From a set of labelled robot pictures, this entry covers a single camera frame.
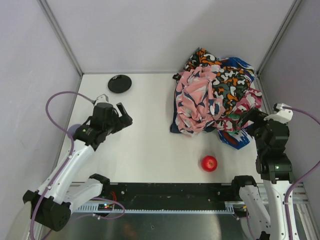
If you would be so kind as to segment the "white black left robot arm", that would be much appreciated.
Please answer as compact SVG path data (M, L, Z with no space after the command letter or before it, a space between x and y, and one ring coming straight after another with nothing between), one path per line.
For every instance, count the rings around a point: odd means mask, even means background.
M31 219L58 232L68 223L72 213L87 201L110 194L110 179L100 174L92 174L87 181L73 190L69 187L73 179L96 152L106 137L132 125L122 103L116 106L108 102L98 102L93 113L78 127L71 137L71 149L65 161L56 166L47 180L36 190L27 190L24 203L31 203Z

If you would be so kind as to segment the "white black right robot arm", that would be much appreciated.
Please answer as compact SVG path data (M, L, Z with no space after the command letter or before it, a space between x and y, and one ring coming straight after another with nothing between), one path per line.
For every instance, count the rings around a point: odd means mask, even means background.
M244 202L244 232L253 240L297 240L299 234L293 203L294 176L292 163L285 153L293 112L285 104L277 104L273 114L257 108L241 115L238 125L252 124L247 133L255 140L255 167L263 181L268 207L252 176L235 176L232 186Z

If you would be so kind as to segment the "pink navy patterned cloth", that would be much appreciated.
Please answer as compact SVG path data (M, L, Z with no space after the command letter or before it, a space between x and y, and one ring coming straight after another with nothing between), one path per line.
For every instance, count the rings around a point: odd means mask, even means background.
M214 81L220 67L198 66L182 72L174 92L178 131L189 137L202 132L225 112L223 99L214 96Z

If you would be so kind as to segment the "dark blue denim cloth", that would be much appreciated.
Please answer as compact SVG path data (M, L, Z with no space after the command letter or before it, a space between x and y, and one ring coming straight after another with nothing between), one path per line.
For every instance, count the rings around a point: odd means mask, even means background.
M181 123L179 118L176 116L173 118L172 124L170 125L169 130L173 134L183 134L185 130L185 126L183 125L183 123Z

